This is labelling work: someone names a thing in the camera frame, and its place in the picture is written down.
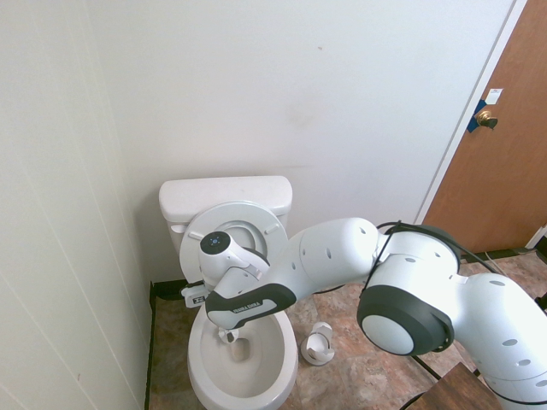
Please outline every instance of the toilet seat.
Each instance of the toilet seat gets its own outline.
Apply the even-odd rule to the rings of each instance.
[[[224,202],[202,211],[185,230],[179,251],[188,283],[203,280],[199,267],[199,243],[213,231],[226,231],[244,248],[273,260],[288,242],[285,228],[267,208],[247,201]]]

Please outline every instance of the door knob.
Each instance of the door knob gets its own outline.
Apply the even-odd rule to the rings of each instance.
[[[487,126],[492,130],[497,124],[497,118],[492,117],[492,113],[490,111],[483,111],[482,113],[478,113],[475,116],[475,119],[477,120],[477,124],[479,124],[480,126]]]

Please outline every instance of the white toilet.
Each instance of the white toilet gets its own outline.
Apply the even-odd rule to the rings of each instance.
[[[226,231],[245,248],[273,260],[287,244],[292,188],[284,177],[168,181],[160,206],[188,283],[203,280],[198,248],[205,235]],[[274,410],[291,393],[297,344],[285,312],[248,322],[224,343],[201,306],[191,328],[188,372],[208,410]]]

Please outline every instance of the white wall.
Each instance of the white wall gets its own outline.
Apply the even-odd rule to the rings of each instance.
[[[80,1],[0,2],[0,408],[143,409],[150,306]]]
[[[511,3],[88,1],[152,278],[169,179],[285,175],[290,234],[413,221]]]

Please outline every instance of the door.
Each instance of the door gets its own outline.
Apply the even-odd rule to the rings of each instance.
[[[529,0],[486,87],[494,130],[466,132],[425,224],[475,252],[526,245],[547,223],[547,2]]]

